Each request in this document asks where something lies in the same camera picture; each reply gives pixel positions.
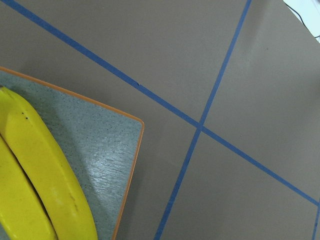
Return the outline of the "yellow banana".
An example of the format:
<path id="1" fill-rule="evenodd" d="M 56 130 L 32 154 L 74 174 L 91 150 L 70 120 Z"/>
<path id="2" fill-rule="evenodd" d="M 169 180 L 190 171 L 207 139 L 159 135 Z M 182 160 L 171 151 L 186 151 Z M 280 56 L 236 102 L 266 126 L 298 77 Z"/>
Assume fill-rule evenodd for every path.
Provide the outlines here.
<path id="1" fill-rule="evenodd" d="M 67 158 L 32 105 L 1 86 L 0 135 L 38 193 L 60 240 L 96 240 L 94 218 Z"/>
<path id="2" fill-rule="evenodd" d="M 18 160 L 0 140 L 0 224 L 11 240 L 56 240 L 57 234 Z"/>

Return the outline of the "grey square plate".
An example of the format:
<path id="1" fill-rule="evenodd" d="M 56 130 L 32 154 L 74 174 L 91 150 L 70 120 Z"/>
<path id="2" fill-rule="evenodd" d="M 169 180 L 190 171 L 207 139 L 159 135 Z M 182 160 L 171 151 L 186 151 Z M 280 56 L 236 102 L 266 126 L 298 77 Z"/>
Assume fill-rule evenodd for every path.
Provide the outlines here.
<path id="1" fill-rule="evenodd" d="M 114 240 L 144 122 L 78 93 L 2 67 L 1 85 L 36 109 L 62 148 L 90 206 L 100 240 Z"/>

